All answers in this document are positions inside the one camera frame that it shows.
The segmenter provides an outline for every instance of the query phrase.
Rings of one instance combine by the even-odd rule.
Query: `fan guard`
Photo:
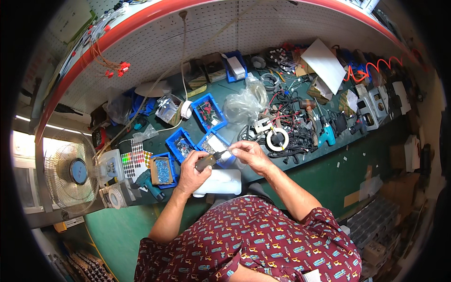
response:
[[[50,141],[44,175],[53,201],[69,213],[82,213],[96,200],[99,168],[91,140],[79,131],[61,130]]]

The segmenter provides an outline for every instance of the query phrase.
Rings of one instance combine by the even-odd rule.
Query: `workbench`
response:
[[[260,77],[259,73],[257,71],[252,71],[253,75],[256,77]],[[176,81],[177,79],[175,79],[174,77],[170,78],[168,80],[168,82],[170,82],[171,84],[174,84],[174,81]],[[181,89],[183,89],[183,85],[181,83],[181,79],[178,79],[178,81],[180,81],[180,86],[181,88],[173,90],[173,93],[176,94],[179,97],[184,96],[184,92],[181,91]],[[219,107],[222,109],[223,105],[224,105],[224,101],[226,99],[226,96],[232,93],[238,93],[238,91],[242,88],[245,88],[246,84],[245,84],[245,80],[240,80],[237,82],[233,82],[233,83],[227,83],[226,79],[220,80],[218,82],[212,83],[210,85],[207,86],[207,90],[202,92],[201,94],[198,94],[196,96],[193,96],[191,98],[189,98],[190,101],[195,101],[197,99],[199,99],[200,97],[202,97],[203,95],[205,95],[206,93],[211,93],[212,96],[215,98],[217,104],[219,105]],[[310,97],[307,94],[307,89],[310,86],[310,83],[303,83],[301,87],[299,87],[297,89],[298,91],[298,96],[302,97],[303,99],[312,99],[312,97]],[[337,95],[334,95],[332,100],[329,101],[326,105],[320,105],[321,110],[323,112],[324,115],[326,115],[326,111],[329,109],[331,111],[335,111],[338,112],[338,105],[339,105],[339,99],[340,99],[340,95],[343,91],[349,89],[350,87],[352,87],[351,82],[346,82],[344,84],[344,88],[343,90],[339,91]],[[319,116],[319,111],[318,108],[314,109],[314,112],[316,114],[318,114]],[[156,130],[160,130],[160,129],[164,129],[164,128],[170,128],[172,127],[171,125],[163,122],[159,117],[155,116],[155,110],[153,110],[153,112],[150,114],[149,117],[146,117],[147,120],[153,125],[153,127]],[[391,119],[387,116],[387,118],[384,120],[383,123],[387,123],[389,122]],[[347,120],[348,122],[348,127],[353,126],[354,122],[355,122],[355,118],[349,119]],[[317,127],[320,129],[322,128],[321,123],[319,121],[319,119],[316,121],[317,123]],[[193,115],[188,119],[188,120],[183,120],[180,124],[181,127],[183,127],[190,135],[191,140],[197,144],[202,137],[206,134],[206,132],[204,131],[204,128],[202,127],[201,123],[199,122],[197,116],[193,113]],[[244,125],[234,125],[234,124],[230,124],[228,123],[225,127],[219,129],[217,132],[219,135],[221,135],[225,140],[227,140],[230,143],[235,143],[237,141],[237,135],[238,132],[242,129]],[[146,126],[144,126],[141,130],[138,131],[144,131],[146,128]],[[153,137],[151,139],[145,140],[143,142],[143,148],[145,151],[150,151],[152,152],[154,155],[156,154],[160,154],[160,153],[165,153],[165,152],[171,152],[169,147],[166,145],[166,139],[175,131],[176,129],[171,129],[171,130],[166,130],[166,131],[162,131],[159,132],[159,135],[156,137]],[[138,131],[132,130],[130,133],[128,133],[127,135],[125,135],[124,137],[122,137],[121,140],[125,140],[125,139],[131,139],[133,133],[136,133]],[[285,164],[283,162],[283,160],[285,159],[284,157],[281,158],[277,158],[277,159],[271,159],[272,162],[274,164],[276,164],[281,170],[286,171],[290,168],[293,168],[295,166],[301,166],[309,161],[312,161],[316,158],[319,158],[321,156],[324,156],[330,152],[333,152],[335,150],[338,150],[339,148],[346,146],[352,142],[354,142],[355,140],[358,140],[359,138],[363,137],[364,135],[362,135],[359,131],[357,133],[355,133],[354,135],[351,135],[351,133],[348,130],[345,130],[338,138],[336,138],[336,144],[333,146],[329,146],[328,144],[324,144],[322,145],[319,149],[317,149],[314,152],[309,152],[305,155],[305,158],[303,159],[302,154],[298,155],[298,159],[299,159],[299,164],[295,164],[293,162],[293,158],[290,157],[289,161],[287,164]],[[123,142],[119,145],[119,150],[120,153],[128,153],[131,152],[131,146],[130,146],[130,142]],[[180,164],[178,163],[178,161],[176,160],[176,158],[174,157],[175,161],[174,161],[174,165],[175,165],[175,170],[176,170],[176,174],[179,175],[180,174]],[[238,168],[236,166],[236,162],[234,162],[234,164],[232,166],[230,166],[229,168]],[[220,169],[220,167],[218,165],[215,165],[213,167],[213,169]],[[242,183],[243,186],[247,185],[249,182],[258,180],[260,178],[262,178],[262,176],[259,176],[258,174],[256,174],[248,165],[246,165],[243,169],[241,169],[241,173],[242,173]],[[172,190],[173,188],[167,188],[167,189],[163,189],[162,191],[165,193],[165,198],[164,201],[167,202],[170,198],[170,196],[172,195]],[[150,192],[144,192],[141,191],[141,198],[137,198],[137,200],[135,202],[133,202],[133,205],[143,205],[143,204],[152,204],[152,203],[156,203],[157,201],[155,200],[155,198],[152,196],[152,194]]]

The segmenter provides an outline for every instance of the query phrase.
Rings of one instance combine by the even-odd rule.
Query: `man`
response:
[[[246,195],[213,205],[178,235],[187,199],[212,171],[209,166],[199,173],[195,163],[207,153],[192,151],[171,199],[141,240],[135,281],[358,281],[360,256],[331,211],[276,167],[256,142],[240,141],[230,150],[266,178],[302,224],[267,197]]]

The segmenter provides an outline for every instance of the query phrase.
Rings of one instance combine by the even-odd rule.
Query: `hand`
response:
[[[248,164],[260,176],[265,176],[267,171],[274,166],[257,142],[238,141],[232,144],[229,150],[232,150],[235,157],[242,163]]]
[[[194,168],[196,162],[207,155],[208,153],[204,151],[189,152],[181,165],[179,184],[174,192],[179,192],[188,198],[212,175],[212,166],[207,166],[202,172],[198,172]]]

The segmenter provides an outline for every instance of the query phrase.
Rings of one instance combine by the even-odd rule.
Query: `white tape roll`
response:
[[[272,134],[272,130],[270,130],[268,132],[268,134],[266,134],[266,143],[268,144],[268,147],[271,150],[276,151],[276,152],[280,152],[282,150],[285,150],[286,146],[288,145],[288,133],[283,128],[280,128],[280,127],[275,127],[274,131],[282,133],[283,137],[285,138],[285,141],[283,142],[282,147],[274,146],[272,144],[272,142],[271,142],[271,136],[273,134]]]
[[[191,107],[191,101],[185,101],[182,104],[180,115],[185,119],[189,119],[193,113],[193,107]]]
[[[115,209],[120,209],[121,207],[123,207],[124,198],[116,188],[110,189],[110,191],[108,191],[108,196],[110,197],[111,205]]]

